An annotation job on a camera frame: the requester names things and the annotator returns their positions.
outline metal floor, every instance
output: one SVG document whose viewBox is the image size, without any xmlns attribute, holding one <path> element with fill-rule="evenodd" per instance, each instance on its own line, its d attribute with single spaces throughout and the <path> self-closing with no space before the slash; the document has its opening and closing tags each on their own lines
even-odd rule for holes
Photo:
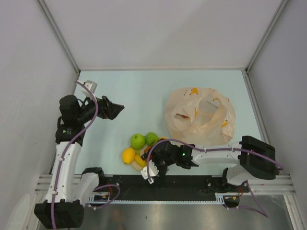
<svg viewBox="0 0 307 230">
<path fill-rule="evenodd" d="M 109 205 L 86 208 L 80 230 L 292 230 L 282 195 L 257 196 L 267 219 L 250 210 L 229 210 L 222 205 Z M 251 196 L 241 205 L 257 207 Z"/>
</svg>

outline light blue table surface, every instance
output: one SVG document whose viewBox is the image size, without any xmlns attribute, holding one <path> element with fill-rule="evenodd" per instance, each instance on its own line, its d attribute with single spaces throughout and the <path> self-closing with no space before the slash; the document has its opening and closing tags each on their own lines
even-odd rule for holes
<svg viewBox="0 0 307 230">
<path fill-rule="evenodd" d="M 147 70 L 147 71 L 82 71 L 79 80 L 98 84 L 96 97 L 105 95 L 125 109 L 113 121 L 97 118 L 86 131 L 76 174 L 88 167 L 102 167 L 105 174 L 139 174 L 124 165 L 122 151 L 130 146 L 135 133 L 155 132 L 169 138 L 164 120 L 164 107 L 169 93 L 183 87 L 214 88 L 230 98 L 236 111 L 235 136 L 231 142 L 250 135 L 260 139 L 259 129 L 239 70 Z M 81 87 L 75 95 L 84 99 Z M 185 170 L 175 165 L 168 175 L 218 175 L 226 164 L 210 164 Z"/>
</svg>

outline yellow lemon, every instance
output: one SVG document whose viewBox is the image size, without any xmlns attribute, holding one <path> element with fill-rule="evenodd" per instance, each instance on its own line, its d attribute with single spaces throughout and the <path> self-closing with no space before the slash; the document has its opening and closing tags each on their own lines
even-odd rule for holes
<svg viewBox="0 0 307 230">
<path fill-rule="evenodd" d="M 126 148 L 121 158 L 125 164 L 131 164 L 135 159 L 135 150 L 133 148 Z"/>
<path fill-rule="evenodd" d="M 143 161 L 142 158 L 139 155 L 135 156 L 135 162 L 137 162 L 137 164 L 141 167 L 145 167 L 147 162 Z"/>
</svg>

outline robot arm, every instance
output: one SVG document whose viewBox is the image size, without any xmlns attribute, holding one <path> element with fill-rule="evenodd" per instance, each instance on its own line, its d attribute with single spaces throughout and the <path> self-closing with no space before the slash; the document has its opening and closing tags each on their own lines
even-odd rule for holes
<svg viewBox="0 0 307 230">
<path fill-rule="evenodd" d="M 244 181 L 252 178 L 273 180 L 276 175 L 276 167 L 273 163 L 245 152 L 234 151 L 234 149 L 254 150 L 261 155 L 275 160 L 275 148 L 250 136 L 243 136 L 241 142 L 228 146 L 215 146 L 207 151 L 203 146 L 195 146 L 202 151 L 182 145 L 172 145 L 169 141 L 158 144 L 152 152 L 149 161 L 148 178 L 147 167 L 141 170 L 141 175 L 149 183 L 154 179 L 162 178 L 168 171 L 168 166 L 176 164 L 185 169 L 198 167 L 208 163 L 228 163 L 229 168 L 221 171 L 224 184 L 235 186 L 241 185 Z"/>
<path fill-rule="evenodd" d="M 87 81 L 83 85 L 94 93 L 96 83 Z M 124 106 L 110 102 L 105 96 L 95 99 L 98 104 L 97 116 L 102 119 L 113 120 L 124 109 Z M 58 119 L 56 132 L 57 151 L 51 184 L 44 203 L 36 204 L 34 209 L 35 215 L 47 229 L 52 228 L 51 204 L 54 194 L 54 220 L 57 228 L 78 228 L 83 222 L 84 206 L 90 194 L 97 186 L 104 184 L 102 169 L 88 168 L 83 171 L 76 188 L 72 188 L 75 167 L 85 133 L 69 145 L 65 157 L 62 158 L 68 143 L 84 129 L 84 124 L 93 118 L 96 110 L 95 102 L 87 97 L 83 104 L 79 105 L 74 95 L 68 95 L 61 98 L 59 103 L 61 117 Z"/>
</svg>

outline white plastic bag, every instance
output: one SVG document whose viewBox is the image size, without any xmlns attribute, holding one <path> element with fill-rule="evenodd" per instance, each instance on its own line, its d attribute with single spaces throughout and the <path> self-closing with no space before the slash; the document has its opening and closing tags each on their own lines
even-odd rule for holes
<svg viewBox="0 0 307 230">
<path fill-rule="evenodd" d="M 236 114 L 229 98 L 211 88 L 172 91 L 164 115 L 170 136 L 190 144 L 223 145 L 235 134 Z"/>
</svg>

